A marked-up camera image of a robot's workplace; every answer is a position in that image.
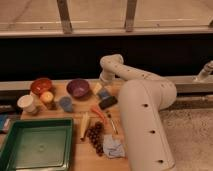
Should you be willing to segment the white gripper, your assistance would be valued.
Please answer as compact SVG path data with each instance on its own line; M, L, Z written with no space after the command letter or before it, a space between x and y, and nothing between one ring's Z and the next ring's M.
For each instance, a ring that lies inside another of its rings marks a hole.
M99 77L100 81L104 85L110 84L114 80L114 78L115 78L115 75L113 73L106 72L106 71L102 71ZM96 83L93 88L93 93L96 95L101 89L102 89L102 85L100 83Z

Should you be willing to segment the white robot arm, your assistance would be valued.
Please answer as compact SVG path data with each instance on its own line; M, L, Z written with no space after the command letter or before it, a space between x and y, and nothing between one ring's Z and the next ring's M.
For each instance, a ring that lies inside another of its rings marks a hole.
M116 76L125 80L118 106L131 171L177 171L159 111L177 97L175 84L165 77L124 64L120 54L100 59L99 79L105 85Z

